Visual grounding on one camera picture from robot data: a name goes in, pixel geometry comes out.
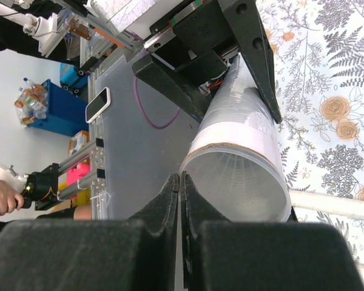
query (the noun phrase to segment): smartphone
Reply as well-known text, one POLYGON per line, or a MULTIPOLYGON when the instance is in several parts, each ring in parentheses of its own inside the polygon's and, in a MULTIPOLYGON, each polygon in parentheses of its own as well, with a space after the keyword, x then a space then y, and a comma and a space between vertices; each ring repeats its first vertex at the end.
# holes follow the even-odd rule
POLYGON ((87 106, 86 122, 92 123, 110 105, 110 90, 105 87, 87 106))

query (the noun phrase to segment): orange strip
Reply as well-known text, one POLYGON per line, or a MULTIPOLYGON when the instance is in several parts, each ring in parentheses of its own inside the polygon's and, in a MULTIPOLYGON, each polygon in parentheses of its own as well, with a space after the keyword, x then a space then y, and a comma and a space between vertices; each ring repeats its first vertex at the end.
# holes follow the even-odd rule
POLYGON ((112 41, 114 44, 116 44, 118 47, 124 47, 121 43, 119 43, 117 40, 111 38, 109 35, 107 35, 106 33, 104 33, 103 31, 101 31, 98 28, 94 29, 95 32, 98 32, 100 35, 102 35, 103 37, 105 37, 106 39, 108 39, 109 41, 112 41))

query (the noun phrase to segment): floral tablecloth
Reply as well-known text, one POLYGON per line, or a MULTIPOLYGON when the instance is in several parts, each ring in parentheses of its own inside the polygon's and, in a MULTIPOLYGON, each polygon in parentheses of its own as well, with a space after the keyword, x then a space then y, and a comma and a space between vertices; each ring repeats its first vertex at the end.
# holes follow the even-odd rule
MULTIPOLYGON (((364 0, 257 0, 274 51, 290 189, 364 200, 364 0)), ((336 227, 364 264, 364 221, 296 209, 336 227)))

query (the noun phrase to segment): phone screen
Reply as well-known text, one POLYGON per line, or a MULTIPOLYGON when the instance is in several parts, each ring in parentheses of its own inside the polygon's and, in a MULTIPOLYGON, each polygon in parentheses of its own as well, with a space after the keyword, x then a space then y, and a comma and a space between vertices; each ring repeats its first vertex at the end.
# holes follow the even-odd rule
POLYGON ((86 107, 86 119, 91 120, 108 103, 108 91, 105 88, 86 107))

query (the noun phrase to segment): pink object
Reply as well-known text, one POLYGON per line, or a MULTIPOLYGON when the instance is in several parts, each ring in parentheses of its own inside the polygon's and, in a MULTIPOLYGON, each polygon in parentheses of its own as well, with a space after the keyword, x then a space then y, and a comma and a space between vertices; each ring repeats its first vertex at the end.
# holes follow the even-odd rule
POLYGON ((90 165, 81 162, 76 167, 72 168, 67 172, 66 184, 69 186, 76 183, 79 179, 85 177, 90 172, 90 165))

